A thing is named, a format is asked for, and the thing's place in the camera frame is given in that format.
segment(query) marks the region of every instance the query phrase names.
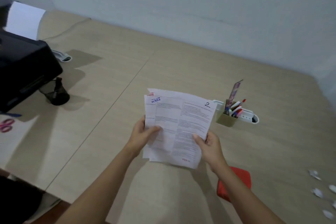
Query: white desk organizer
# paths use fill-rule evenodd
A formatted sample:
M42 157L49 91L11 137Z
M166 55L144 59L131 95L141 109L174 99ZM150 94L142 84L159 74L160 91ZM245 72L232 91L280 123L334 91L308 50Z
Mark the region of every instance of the white desk organizer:
M218 101L218 100L212 100L212 102L217 104L216 110L220 110L222 109L222 106L224 105L224 102L222 101ZM259 123L259 117L254 114L254 112L247 110L247 109L243 109L243 112L241 113L241 115L239 115L238 120L241 121L245 121L248 123L252 123L252 124L258 124Z

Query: stack of papers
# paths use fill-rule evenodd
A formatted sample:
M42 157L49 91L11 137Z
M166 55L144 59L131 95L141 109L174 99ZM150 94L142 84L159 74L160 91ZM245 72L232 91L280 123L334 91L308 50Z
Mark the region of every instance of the stack of papers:
M158 125L162 130L149 140L143 158L196 169L202 154L193 134L206 139L217 104L187 93L148 90L145 128Z

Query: white wall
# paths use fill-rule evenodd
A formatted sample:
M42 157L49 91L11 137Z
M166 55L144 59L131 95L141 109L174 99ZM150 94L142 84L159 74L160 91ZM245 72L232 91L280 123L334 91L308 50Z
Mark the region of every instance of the white wall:
M308 73L336 107L336 0L17 1Z

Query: blue stamp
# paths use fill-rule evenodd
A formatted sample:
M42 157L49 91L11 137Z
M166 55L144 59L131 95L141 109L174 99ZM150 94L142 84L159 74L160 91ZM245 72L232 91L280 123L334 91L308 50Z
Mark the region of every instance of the blue stamp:
M155 102L159 102L160 100L161 100L160 98L154 98L151 101L152 101L152 103L155 103Z

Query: white pen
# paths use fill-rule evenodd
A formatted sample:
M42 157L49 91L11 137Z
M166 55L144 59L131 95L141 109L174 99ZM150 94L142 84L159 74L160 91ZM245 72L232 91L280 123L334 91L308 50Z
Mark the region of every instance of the white pen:
M241 107L241 106L238 106L236 109L234 109L234 110L232 111L232 113L235 113L235 112L237 112L237 111L240 110L240 109L242 109L242 107Z
M230 107L231 110L233 110L235 107L239 106L240 105L240 101L238 101L237 103L235 103L234 105L232 105Z

